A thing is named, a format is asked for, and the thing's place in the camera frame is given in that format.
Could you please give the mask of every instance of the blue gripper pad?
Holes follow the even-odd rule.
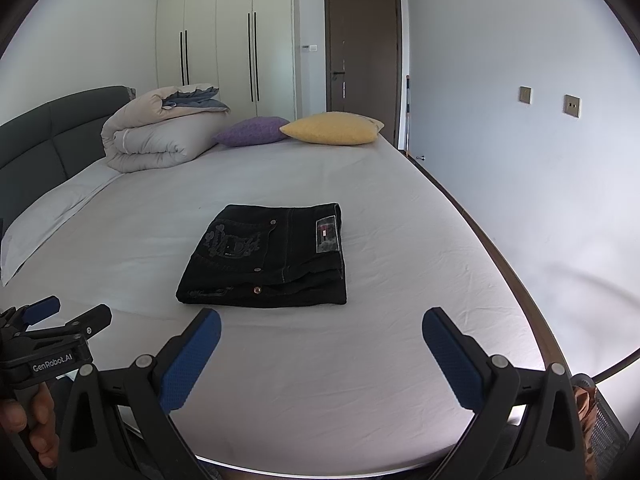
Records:
[[[58,312],[60,312],[60,300],[55,296],[49,296],[25,308],[22,313],[22,322],[28,326],[35,325]]]
[[[455,336],[437,315],[436,312],[439,310],[444,314],[444,311],[439,308],[432,308],[424,314],[422,336],[458,398],[460,406],[478,413],[484,405],[482,376],[463,347],[456,341]]]
[[[209,310],[162,376],[158,401],[165,414],[183,406],[216,349],[221,332],[220,314]]]

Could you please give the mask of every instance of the door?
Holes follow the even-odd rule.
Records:
[[[400,0],[324,0],[328,111],[372,117],[398,146]]]
[[[216,0],[184,1],[184,51],[187,84],[217,86]]]
[[[296,119],[293,0],[254,0],[255,92],[259,116]]]
[[[252,0],[216,0],[220,100],[234,122],[257,114]]]
[[[160,88],[183,84],[183,35],[184,0],[158,0],[156,63]]]

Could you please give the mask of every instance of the hand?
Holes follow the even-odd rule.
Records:
[[[56,435],[56,414],[53,399],[47,385],[42,383],[31,401],[31,413],[38,425],[31,430],[29,440],[38,452],[44,467],[58,465],[59,437]],[[0,424],[7,433],[20,433],[27,427],[27,415],[22,406],[13,399],[0,401]]]

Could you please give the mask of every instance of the wardrobe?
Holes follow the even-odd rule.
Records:
[[[234,121],[296,118],[293,0],[158,0],[158,84],[212,83]]]

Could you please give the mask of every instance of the light switch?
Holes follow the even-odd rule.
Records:
[[[531,88],[528,86],[520,87],[520,102],[527,105],[531,104]]]
[[[580,118],[580,106],[582,102],[579,97],[572,95],[564,96],[564,113],[571,117]]]

